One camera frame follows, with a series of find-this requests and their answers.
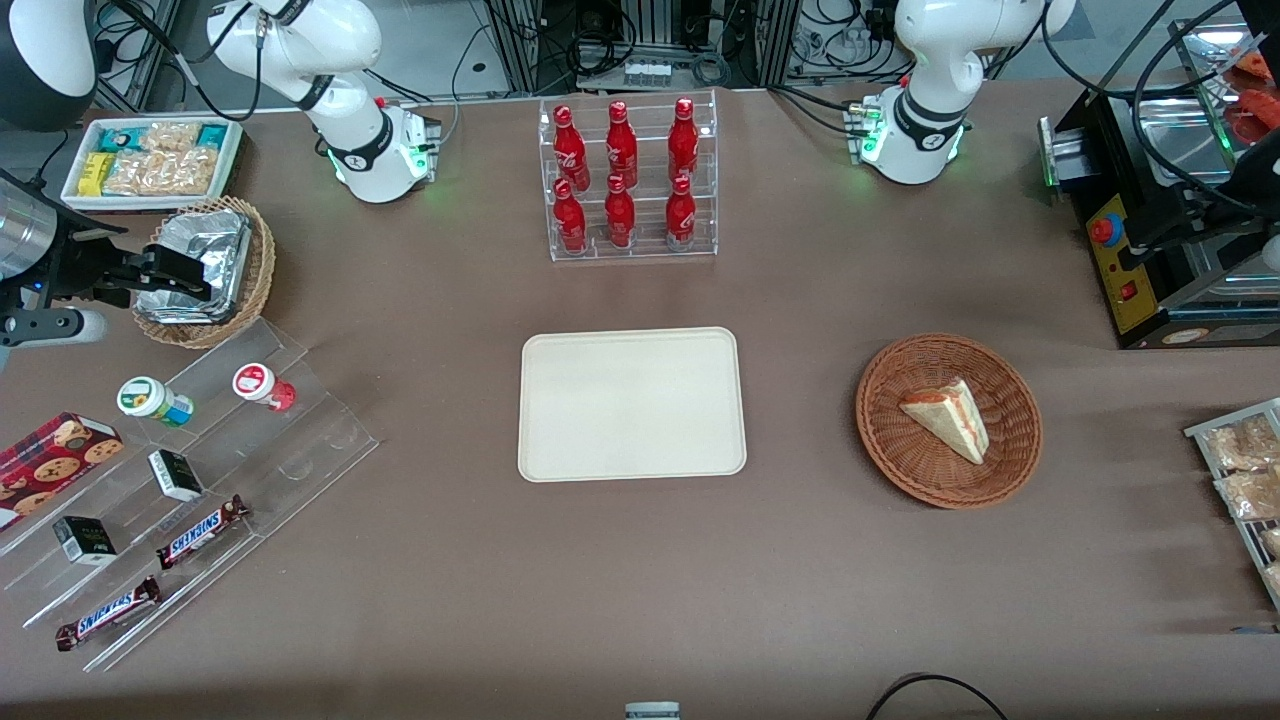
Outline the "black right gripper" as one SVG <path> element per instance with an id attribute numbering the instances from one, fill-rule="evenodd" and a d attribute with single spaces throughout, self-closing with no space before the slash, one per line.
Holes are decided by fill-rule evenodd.
<path id="1" fill-rule="evenodd" d="M 125 233 L 124 227 L 59 213 L 45 266 L 42 305 L 82 299 L 128 307 L 133 292 L 177 293 L 201 304 L 212 297 L 198 259 L 160 243 L 146 245 L 145 255 L 125 251 L 113 242 Z"/>

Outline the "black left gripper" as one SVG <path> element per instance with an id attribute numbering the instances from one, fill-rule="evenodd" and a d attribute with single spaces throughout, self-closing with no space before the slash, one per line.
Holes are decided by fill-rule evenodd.
<path id="1" fill-rule="evenodd" d="M 1152 243 L 1135 243 L 1129 233 L 1121 233 L 1116 268 L 1135 272 L 1153 265 L 1160 274 L 1190 274 L 1187 245 L 1268 229 L 1268 219 L 1260 215 L 1261 210 L 1268 210 L 1268 168 L 1236 168 L 1217 190 L 1258 210 L 1240 210 L 1225 201 L 1211 202 L 1188 186 L 1161 188 L 1148 200 L 1148 241 Z"/>

